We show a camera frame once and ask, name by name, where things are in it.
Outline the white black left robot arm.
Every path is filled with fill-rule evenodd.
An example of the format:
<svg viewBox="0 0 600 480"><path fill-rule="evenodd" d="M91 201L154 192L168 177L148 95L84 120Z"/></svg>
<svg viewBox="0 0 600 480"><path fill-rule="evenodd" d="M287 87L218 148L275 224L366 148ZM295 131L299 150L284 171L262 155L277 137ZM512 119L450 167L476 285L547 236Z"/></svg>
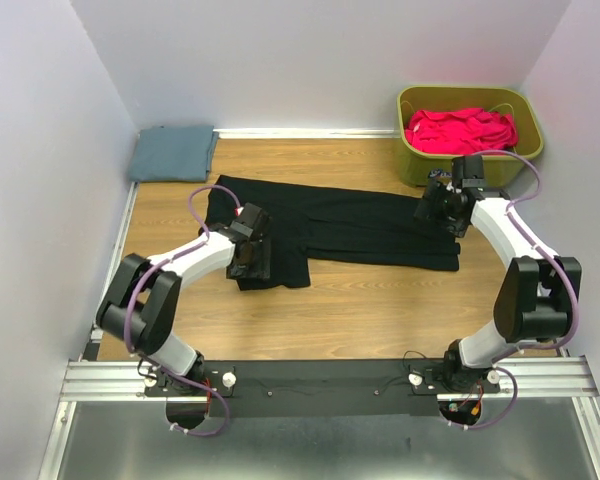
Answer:
<svg viewBox="0 0 600 480"><path fill-rule="evenodd" d="M270 278L270 215L251 203L236 213L170 252L124 257L96 313L100 329L168 371L168 384L181 395L204 378L203 355L173 332L181 291L216 270L235 281Z"/></svg>

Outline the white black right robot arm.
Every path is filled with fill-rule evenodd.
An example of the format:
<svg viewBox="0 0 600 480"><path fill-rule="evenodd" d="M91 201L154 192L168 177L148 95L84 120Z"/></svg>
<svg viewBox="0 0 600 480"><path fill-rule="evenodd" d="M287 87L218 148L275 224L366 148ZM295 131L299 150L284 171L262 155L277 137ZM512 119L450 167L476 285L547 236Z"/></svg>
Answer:
<svg viewBox="0 0 600 480"><path fill-rule="evenodd" d="M440 379L451 392L473 386L519 349L560 349L579 326L581 264L548 247L517 213L517 200L488 185L486 156L454 158L450 181L430 180L415 213L457 238L475 227L506 268L491 321L444 354Z"/></svg>

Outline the black t-shirt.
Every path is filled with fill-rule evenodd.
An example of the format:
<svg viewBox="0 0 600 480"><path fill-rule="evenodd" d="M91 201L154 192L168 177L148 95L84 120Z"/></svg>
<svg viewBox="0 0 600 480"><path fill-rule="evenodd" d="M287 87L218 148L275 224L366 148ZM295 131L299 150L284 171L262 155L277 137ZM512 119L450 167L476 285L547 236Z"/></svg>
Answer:
<svg viewBox="0 0 600 480"><path fill-rule="evenodd" d="M240 279L240 290L310 286L311 259L456 272L460 245L445 230L415 219L418 199L222 175L208 196L206 222L226 224L237 203L271 218L267 280Z"/></svg>

